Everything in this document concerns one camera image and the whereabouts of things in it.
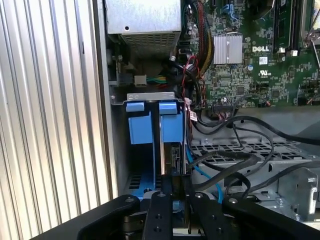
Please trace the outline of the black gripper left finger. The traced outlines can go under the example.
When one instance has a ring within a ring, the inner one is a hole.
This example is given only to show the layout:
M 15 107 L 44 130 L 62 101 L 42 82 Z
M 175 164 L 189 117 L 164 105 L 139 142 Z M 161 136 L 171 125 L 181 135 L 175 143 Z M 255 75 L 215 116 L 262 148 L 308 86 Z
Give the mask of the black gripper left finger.
M 171 240 L 172 176 L 161 177 L 158 191 L 142 200 L 117 197 L 40 235 L 37 240 Z

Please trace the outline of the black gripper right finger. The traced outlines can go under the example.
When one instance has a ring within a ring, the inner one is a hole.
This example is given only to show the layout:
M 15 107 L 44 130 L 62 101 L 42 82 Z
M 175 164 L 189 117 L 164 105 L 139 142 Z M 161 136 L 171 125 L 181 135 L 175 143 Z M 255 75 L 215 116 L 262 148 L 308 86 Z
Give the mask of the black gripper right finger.
M 222 203 L 183 176 L 183 188 L 207 240 L 318 240 L 319 230 L 239 197 Z

